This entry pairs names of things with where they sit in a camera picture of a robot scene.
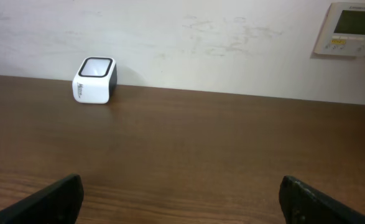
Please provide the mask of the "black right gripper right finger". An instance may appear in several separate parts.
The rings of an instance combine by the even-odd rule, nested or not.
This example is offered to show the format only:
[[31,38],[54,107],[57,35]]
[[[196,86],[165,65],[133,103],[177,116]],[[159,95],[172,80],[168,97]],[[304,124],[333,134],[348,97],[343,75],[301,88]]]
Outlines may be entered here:
[[365,224],[365,215],[291,175],[282,179],[279,203],[289,224]]

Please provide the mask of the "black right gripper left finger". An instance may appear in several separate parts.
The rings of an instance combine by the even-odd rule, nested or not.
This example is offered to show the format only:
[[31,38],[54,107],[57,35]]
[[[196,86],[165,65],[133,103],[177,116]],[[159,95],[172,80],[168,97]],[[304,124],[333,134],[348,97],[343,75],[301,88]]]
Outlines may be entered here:
[[0,211],[0,224],[75,224],[84,198],[78,174],[71,174]]

